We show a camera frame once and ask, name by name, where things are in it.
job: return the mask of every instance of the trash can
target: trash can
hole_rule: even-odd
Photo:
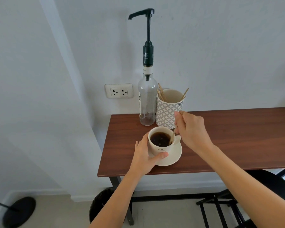
[[[106,188],[95,197],[95,199],[91,204],[89,212],[90,223],[94,220],[94,218],[96,218],[98,213],[101,211],[101,209],[104,207],[104,205],[112,196],[113,192],[114,191],[112,187]]]

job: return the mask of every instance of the saucer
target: saucer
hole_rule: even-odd
[[[173,149],[171,149],[171,151],[169,152],[169,156],[160,160],[156,165],[157,166],[172,165],[179,160],[179,158],[181,157],[181,153],[182,153],[182,147],[181,147],[181,144],[178,143],[178,144],[174,145]],[[148,155],[150,157],[155,157],[155,155],[151,152],[149,147],[148,147]]]

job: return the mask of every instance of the hand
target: hand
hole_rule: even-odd
[[[150,172],[156,163],[169,155],[167,152],[162,152],[153,158],[149,157],[148,134],[149,132],[143,136],[140,142],[136,141],[134,156],[129,169],[129,172],[136,174],[139,178]]]
[[[213,148],[213,143],[206,131],[204,119],[185,111],[175,112],[176,133],[179,133],[184,143],[195,152]]]

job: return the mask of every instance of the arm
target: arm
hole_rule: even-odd
[[[221,177],[229,191],[259,228],[285,228],[285,200],[254,179],[217,146],[204,125],[204,119],[187,112],[175,112],[176,133]]]
[[[148,156],[147,142],[148,133],[143,136],[140,142],[136,142],[133,160],[128,173],[89,228],[122,227],[130,199],[139,180],[150,172],[158,161],[168,156],[167,152],[163,152],[150,158]]]

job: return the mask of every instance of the lamp base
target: lamp base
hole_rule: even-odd
[[[17,228],[24,224],[33,214],[36,207],[36,200],[32,197],[24,197],[16,201],[12,208],[16,211],[8,209],[3,216],[3,226],[5,228]]]

